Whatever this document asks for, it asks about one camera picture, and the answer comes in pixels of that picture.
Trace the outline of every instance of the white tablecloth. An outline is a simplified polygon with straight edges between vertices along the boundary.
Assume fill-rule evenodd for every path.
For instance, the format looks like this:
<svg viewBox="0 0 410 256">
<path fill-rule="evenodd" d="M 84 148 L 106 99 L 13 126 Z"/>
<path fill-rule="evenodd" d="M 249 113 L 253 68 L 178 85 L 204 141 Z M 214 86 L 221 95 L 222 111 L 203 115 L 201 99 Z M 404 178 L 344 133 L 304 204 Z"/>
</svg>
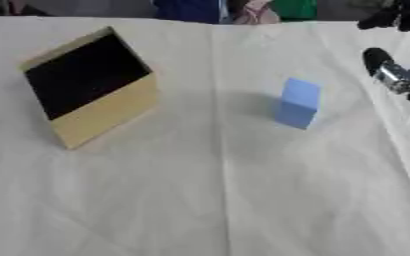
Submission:
<svg viewBox="0 0 410 256">
<path fill-rule="evenodd" d="M 106 25 L 161 102 L 67 151 L 17 65 Z M 410 34 L 354 23 L 0 18 L 0 256 L 410 256 L 410 103 L 371 46 L 410 67 Z M 289 77 L 322 86 L 307 131 L 271 118 Z"/>
</svg>

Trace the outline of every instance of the cardboard box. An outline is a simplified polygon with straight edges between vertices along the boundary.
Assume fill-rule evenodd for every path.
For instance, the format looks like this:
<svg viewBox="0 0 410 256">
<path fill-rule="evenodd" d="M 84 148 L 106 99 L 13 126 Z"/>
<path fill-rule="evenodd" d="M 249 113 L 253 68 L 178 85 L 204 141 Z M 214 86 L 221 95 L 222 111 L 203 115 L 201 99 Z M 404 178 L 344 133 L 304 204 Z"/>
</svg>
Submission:
<svg viewBox="0 0 410 256">
<path fill-rule="evenodd" d="M 111 27 L 33 58 L 22 70 L 70 149 L 157 101 L 155 74 Z"/>
</svg>

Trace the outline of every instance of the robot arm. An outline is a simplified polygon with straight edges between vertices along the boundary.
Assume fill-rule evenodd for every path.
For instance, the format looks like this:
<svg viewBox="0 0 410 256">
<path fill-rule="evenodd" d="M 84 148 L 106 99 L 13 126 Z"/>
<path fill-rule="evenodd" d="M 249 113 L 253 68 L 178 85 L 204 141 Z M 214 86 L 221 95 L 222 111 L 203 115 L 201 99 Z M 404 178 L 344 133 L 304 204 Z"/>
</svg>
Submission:
<svg viewBox="0 0 410 256">
<path fill-rule="evenodd" d="M 410 0 L 395 0 L 389 6 L 358 23 L 360 29 L 395 26 L 400 31 L 410 31 Z"/>
<path fill-rule="evenodd" d="M 395 0 L 390 6 L 360 21 L 358 27 L 362 30 L 397 27 L 403 32 L 410 31 L 410 0 Z M 410 101 L 410 70 L 401 67 L 379 48 L 369 48 L 364 52 L 364 64 L 370 76 L 396 94 L 407 94 Z"/>
</svg>

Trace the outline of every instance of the green object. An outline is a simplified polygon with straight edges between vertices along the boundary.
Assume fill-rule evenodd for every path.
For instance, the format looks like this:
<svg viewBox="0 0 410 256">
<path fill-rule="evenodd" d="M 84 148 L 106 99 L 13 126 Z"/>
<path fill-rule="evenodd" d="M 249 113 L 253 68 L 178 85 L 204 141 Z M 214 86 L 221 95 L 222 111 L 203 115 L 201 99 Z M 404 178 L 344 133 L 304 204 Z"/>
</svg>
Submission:
<svg viewBox="0 0 410 256">
<path fill-rule="evenodd" d="M 282 19 L 312 20 L 317 16 L 316 0 L 274 0 L 271 7 Z"/>
</svg>

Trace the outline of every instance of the tan box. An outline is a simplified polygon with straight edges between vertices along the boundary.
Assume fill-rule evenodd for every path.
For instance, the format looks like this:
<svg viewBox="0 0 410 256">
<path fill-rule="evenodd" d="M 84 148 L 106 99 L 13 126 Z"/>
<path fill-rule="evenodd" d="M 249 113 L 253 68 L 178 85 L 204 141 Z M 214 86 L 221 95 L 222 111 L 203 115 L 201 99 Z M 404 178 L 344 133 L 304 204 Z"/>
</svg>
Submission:
<svg viewBox="0 0 410 256">
<path fill-rule="evenodd" d="M 155 74 L 111 27 L 26 61 L 22 70 L 70 149 L 157 101 Z"/>
</svg>

